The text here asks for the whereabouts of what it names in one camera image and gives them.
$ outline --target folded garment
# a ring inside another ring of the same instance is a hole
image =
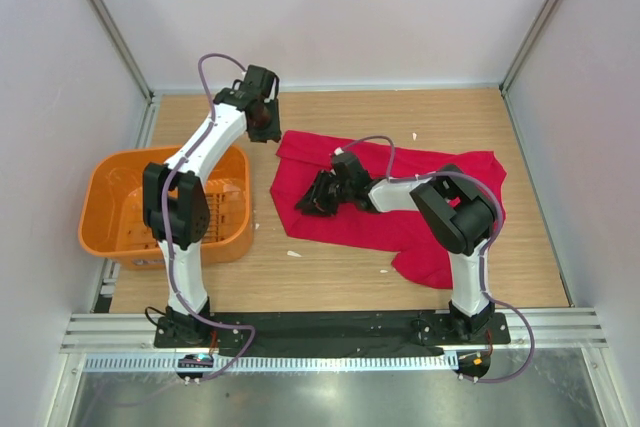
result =
[[[277,155],[280,166],[271,196],[287,235],[365,249],[398,252],[393,267],[406,279],[436,289],[452,288],[448,252],[435,240],[419,212],[372,214],[351,204],[341,205],[333,217],[302,215],[295,204],[304,196],[320,170],[331,169],[331,154],[349,139],[288,131]],[[385,175],[390,147],[360,143],[349,149],[373,178]],[[447,164],[484,182],[501,200],[506,172],[493,152],[444,154],[396,149],[393,177],[407,177],[438,170]]]

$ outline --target wooden tabletop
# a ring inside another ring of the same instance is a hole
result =
[[[347,138],[385,134],[411,149],[462,153],[493,150],[507,171],[508,220],[489,256],[489,287],[519,307],[565,307],[565,296],[511,123],[497,89],[304,92],[280,94],[283,131]],[[184,143],[207,115],[204,96],[164,96],[153,146]],[[405,280],[394,253],[292,239],[269,188],[277,145],[239,141],[251,163],[255,231],[242,259],[203,268],[214,311],[393,310],[446,307],[450,291]],[[302,257],[290,257],[292,250]],[[121,270],[111,312],[163,309],[163,269]]]

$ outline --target orange plastic container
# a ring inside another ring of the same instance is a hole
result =
[[[87,252],[129,269],[164,267],[162,252],[142,221],[142,172],[149,162],[163,163],[178,149],[119,152],[96,167],[78,227]],[[202,239],[202,263],[237,260],[253,242],[249,161],[242,149],[227,150],[204,190],[211,220]]]

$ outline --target white wall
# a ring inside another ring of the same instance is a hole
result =
[[[42,425],[69,316],[99,261],[77,240],[93,166],[132,145],[142,96],[86,0],[0,0],[2,425]]]
[[[105,0],[154,88],[223,51],[290,86],[499,83],[543,0]],[[235,74],[217,68],[212,72]]]
[[[640,0],[564,0],[510,98],[577,305],[640,407]]]

